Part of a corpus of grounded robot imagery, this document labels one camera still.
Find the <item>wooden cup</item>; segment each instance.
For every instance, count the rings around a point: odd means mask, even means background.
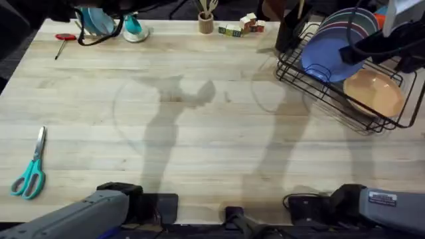
[[[214,16],[210,14],[208,19],[205,19],[204,16],[204,12],[200,12],[198,15],[199,31],[203,34],[210,34],[214,30]]]

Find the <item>teal scissors handle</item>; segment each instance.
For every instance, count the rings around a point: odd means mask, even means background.
[[[24,199],[35,198],[43,189],[45,174],[41,171],[41,160],[31,160],[25,172],[12,184],[11,194]]]

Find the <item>black utensil holder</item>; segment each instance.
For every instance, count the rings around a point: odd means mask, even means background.
[[[313,7],[305,3],[301,18],[298,19],[299,3],[286,15],[283,21],[280,22],[278,38],[276,39],[275,48],[280,52],[285,52],[290,48],[295,48],[300,42],[298,37],[303,28],[310,19],[313,12]]]

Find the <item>scissor blade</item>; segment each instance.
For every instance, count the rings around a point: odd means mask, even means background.
[[[41,153],[43,152],[44,139],[46,137],[46,127],[43,126],[39,131],[39,138],[37,139],[37,146],[35,147],[34,160],[41,159]]]

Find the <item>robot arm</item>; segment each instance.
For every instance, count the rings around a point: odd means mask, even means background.
[[[141,186],[107,183],[80,202],[0,232],[0,238],[97,238],[140,212]]]

